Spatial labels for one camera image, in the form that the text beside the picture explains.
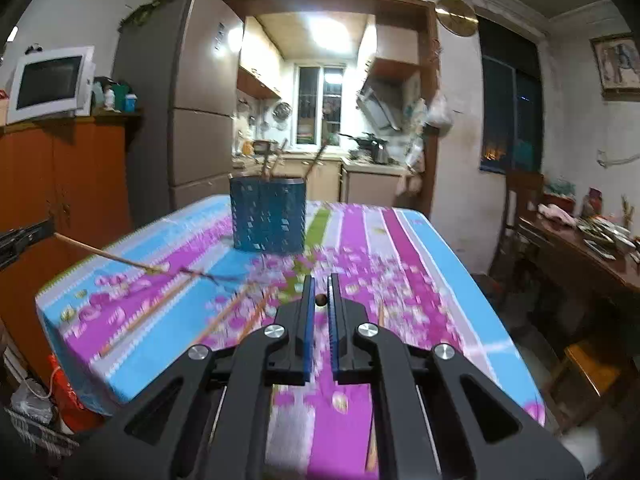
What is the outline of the framed wall picture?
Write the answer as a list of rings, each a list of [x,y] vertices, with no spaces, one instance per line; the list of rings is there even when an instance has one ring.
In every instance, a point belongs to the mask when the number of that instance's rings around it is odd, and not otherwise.
[[[601,94],[608,101],[638,101],[639,50],[630,32],[590,40]]]

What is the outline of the wooden stool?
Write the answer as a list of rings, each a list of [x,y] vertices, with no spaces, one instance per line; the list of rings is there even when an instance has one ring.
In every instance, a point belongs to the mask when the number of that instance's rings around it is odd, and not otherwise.
[[[576,377],[582,391],[578,407],[561,408],[559,393],[564,382]],[[597,415],[605,406],[614,406],[636,385],[639,372],[624,350],[610,344],[582,340],[564,349],[564,356],[541,390],[550,414],[558,424],[556,434],[566,434]]]

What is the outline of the black wok on stove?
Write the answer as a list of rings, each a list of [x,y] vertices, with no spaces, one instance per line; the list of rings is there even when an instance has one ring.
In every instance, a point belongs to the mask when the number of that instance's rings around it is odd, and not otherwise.
[[[344,138],[355,141],[360,150],[366,150],[371,153],[379,148],[385,148],[387,144],[386,140],[377,138],[373,134],[367,134],[366,136],[351,136],[350,134],[341,132],[340,136],[344,136]]]

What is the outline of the green box on cabinet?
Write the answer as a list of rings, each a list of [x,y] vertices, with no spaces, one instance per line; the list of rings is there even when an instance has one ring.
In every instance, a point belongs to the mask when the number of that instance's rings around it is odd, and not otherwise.
[[[114,109],[119,112],[126,110],[126,99],[129,93],[129,86],[126,82],[115,82],[111,85],[114,92]]]

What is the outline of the beige kitchen base cabinets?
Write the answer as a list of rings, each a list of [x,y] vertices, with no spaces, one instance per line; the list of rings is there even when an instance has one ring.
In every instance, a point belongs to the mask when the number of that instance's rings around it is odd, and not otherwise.
[[[278,160],[276,176],[303,177],[313,159],[312,154],[285,154]],[[264,158],[239,156],[232,160],[234,174],[259,174]],[[322,155],[308,177],[306,196],[320,202],[391,207],[405,176],[401,166]]]

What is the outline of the steel kettle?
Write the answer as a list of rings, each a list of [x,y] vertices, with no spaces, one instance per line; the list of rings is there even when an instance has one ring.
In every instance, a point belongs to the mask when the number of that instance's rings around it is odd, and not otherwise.
[[[376,140],[371,144],[371,158],[372,162],[377,165],[388,165],[390,163],[390,153],[384,140]]]

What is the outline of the orange wooden cabinet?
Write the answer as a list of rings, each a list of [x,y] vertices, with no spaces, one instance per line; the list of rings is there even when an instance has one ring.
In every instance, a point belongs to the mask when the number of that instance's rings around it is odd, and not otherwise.
[[[111,114],[21,122],[1,130],[1,229],[51,219],[55,229],[102,248],[132,229],[126,151],[139,115]],[[1,319],[41,380],[50,374],[50,344],[35,296],[85,252],[55,238],[28,248],[1,273]]]

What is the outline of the gold round wall clock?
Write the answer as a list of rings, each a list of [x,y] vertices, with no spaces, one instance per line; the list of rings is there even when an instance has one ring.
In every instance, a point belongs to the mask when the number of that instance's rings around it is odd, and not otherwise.
[[[463,0],[438,0],[436,18],[448,32],[459,37],[472,37],[478,29],[475,11]]]

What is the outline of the brown three-door refrigerator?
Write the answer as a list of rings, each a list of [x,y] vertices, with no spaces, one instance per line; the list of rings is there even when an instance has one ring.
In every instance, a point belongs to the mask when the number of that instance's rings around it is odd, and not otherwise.
[[[228,193],[242,39],[222,0],[170,0],[122,25],[112,76],[142,115],[126,169],[136,226]]]

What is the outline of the dark window with curtain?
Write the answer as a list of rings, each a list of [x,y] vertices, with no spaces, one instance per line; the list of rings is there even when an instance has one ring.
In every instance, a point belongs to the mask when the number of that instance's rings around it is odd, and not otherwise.
[[[544,99],[536,44],[487,18],[478,20],[484,119],[480,168],[538,172]]]

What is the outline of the white microwave oven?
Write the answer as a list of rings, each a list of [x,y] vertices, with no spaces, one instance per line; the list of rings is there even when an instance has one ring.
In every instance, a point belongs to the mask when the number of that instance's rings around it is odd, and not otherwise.
[[[14,70],[6,123],[62,113],[89,116],[96,69],[93,55],[93,46],[23,55]]]

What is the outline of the blue capped jar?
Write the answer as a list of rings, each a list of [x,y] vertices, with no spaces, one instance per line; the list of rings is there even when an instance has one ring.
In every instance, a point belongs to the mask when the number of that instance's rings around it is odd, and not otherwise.
[[[138,98],[134,93],[127,93],[124,99],[124,108],[122,110],[127,114],[134,113],[136,111],[137,99]]]

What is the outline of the striped floral tablecloth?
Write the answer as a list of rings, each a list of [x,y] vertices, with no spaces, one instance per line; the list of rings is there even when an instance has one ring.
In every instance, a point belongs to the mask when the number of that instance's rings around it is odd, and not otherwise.
[[[213,196],[154,221],[40,290],[37,313],[80,402],[112,416],[196,344],[235,346],[299,298],[306,278],[406,344],[450,344],[535,422],[532,375],[477,284],[420,212],[310,202],[298,255],[233,245],[231,204]]]

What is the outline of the dark wooden chair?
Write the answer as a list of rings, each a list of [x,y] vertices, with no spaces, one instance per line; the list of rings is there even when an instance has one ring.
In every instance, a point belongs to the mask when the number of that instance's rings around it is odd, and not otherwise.
[[[494,255],[488,274],[493,276],[501,255],[506,252],[508,234],[513,234],[522,219],[534,220],[544,192],[544,176],[540,172],[511,169],[506,172],[506,192]]]

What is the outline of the steel range hood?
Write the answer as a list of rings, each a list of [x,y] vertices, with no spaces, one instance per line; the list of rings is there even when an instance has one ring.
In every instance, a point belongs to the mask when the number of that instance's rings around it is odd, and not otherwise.
[[[400,133],[404,125],[401,86],[372,79],[357,94],[357,105],[376,132]]]

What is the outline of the wooden chopstick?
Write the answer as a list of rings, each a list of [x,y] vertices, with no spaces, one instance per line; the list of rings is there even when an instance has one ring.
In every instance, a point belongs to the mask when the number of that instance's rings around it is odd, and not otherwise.
[[[275,287],[269,287],[264,294],[262,295],[262,299],[259,300],[257,306],[254,309],[254,312],[252,313],[252,315],[250,316],[250,318],[248,319],[248,321],[245,323],[242,332],[239,334],[238,339],[236,340],[236,342],[239,344],[248,334],[250,334],[253,330],[255,325],[260,321],[260,319],[262,318],[262,314],[265,311],[265,308],[267,307],[267,304],[269,302],[269,299],[272,297],[272,295],[274,294],[274,292],[277,289]]]
[[[318,307],[324,307],[328,303],[328,297],[323,294],[319,294],[316,296],[316,305]]]
[[[185,289],[186,286],[190,285],[194,280],[194,276],[192,276],[192,278],[187,278],[179,285],[173,287],[171,290],[168,290],[166,294],[163,294],[157,300],[153,300],[149,304],[144,304],[141,307],[141,310],[134,316],[134,319],[130,323],[128,323],[120,332],[118,332],[112,339],[110,339],[108,343],[100,350],[98,356],[100,358],[105,358],[106,356],[108,356],[121,342],[124,341],[124,339],[130,333],[134,332],[140,325],[142,325],[148,318],[154,315],[162,307],[165,307],[170,300],[173,300],[179,292],[182,292],[183,289]]]
[[[121,256],[118,256],[118,255],[111,254],[110,252],[106,252],[105,250],[85,244],[83,242],[80,242],[79,240],[74,240],[73,238],[58,232],[54,232],[53,237],[59,240],[60,242],[63,242],[75,248],[79,248],[84,252],[88,252],[88,254],[91,254],[100,258],[104,258],[107,260],[115,261],[118,263],[126,264],[126,266],[133,266],[134,268],[145,271],[147,274],[169,274],[169,273],[184,274],[184,275],[195,276],[196,278],[206,278],[206,280],[212,281],[214,283],[235,283],[238,281],[238,279],[234,278],[233,276],[214,275],[214,274],[206,273],[204,271],[186,268],[185,266],[180,266],[180,268],[172,268],[171,266],[168,266],[167,269],[165,269],[163,266],[150,266],[149,264],[146,264],[146,263],[137,262],[134,260],[122,258]]]
[[[235,344],[247,326],[248,287],[237,292],[206,325],[204,330],[191,342],[192,346],[202,344],[220,350]]]

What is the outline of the white plastic bag hanging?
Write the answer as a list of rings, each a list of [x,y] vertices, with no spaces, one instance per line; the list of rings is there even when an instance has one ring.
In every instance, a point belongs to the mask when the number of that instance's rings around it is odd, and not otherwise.
[[[454,125],[454,116],[442,90],[438,89],[428,106],[425,122],[432,128],[447,132]]]

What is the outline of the white bottle on cabinet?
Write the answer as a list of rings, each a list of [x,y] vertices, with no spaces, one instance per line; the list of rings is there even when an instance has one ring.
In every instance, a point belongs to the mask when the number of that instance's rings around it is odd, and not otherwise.
[[[109,110],[110,112],[112,112],[113,110],[116,110],[115,101],[116,101],[115,91],[112,87],[108,87],[104,91],[104,103],[103,103],[104,110]]]

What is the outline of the blue perforated utensil holder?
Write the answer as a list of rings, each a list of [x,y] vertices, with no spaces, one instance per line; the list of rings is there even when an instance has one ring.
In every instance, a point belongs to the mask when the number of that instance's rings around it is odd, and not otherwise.
[[[302,177],[232,177],[230,200],[235,249],[269,255],[303,252],[306,181]]]

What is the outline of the red plastic bag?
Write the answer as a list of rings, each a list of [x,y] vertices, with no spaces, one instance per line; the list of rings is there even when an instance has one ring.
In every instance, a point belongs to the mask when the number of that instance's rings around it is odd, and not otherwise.
[[[89,410],[81,403],[53,354],[48,355],[48,362],[52,368],[52,396],[58,407],[62,422],[73,432],[89,431],[101,426],[105,418]]]

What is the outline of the beige upper kitchen cabinets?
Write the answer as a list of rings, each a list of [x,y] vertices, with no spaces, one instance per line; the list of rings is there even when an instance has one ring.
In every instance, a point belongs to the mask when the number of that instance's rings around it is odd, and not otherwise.
[[[256,100],[279,99],[282,56],[254,16],[244,22],[238,89]]]

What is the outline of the kitchen window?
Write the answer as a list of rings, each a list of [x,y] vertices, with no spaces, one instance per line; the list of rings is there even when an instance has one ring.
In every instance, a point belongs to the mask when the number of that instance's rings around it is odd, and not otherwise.
[[[344,76],[340,66],[297,67],[296,145],[340,145]]]

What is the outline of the dark wooden side table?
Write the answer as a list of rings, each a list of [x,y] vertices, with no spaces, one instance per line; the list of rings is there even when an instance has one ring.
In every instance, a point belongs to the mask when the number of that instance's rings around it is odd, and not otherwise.
[[[606,260],[575,230],[541,216],[518,218],[516,232],[529,242],[530,260],[554,284],[585,299],[639,307],[639,266],[631,255]]]

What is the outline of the pink cloth on side table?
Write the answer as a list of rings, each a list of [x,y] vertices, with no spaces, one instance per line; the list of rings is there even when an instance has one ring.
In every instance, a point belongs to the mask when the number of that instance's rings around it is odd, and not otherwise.
[[[539,204],[538,205],[538,214],[545,219],[560,224],[561,226],[568,226],[569,228],[574,229],[576,226],[577,220],[568,212],[560,208],[558,205],[551,204]]]

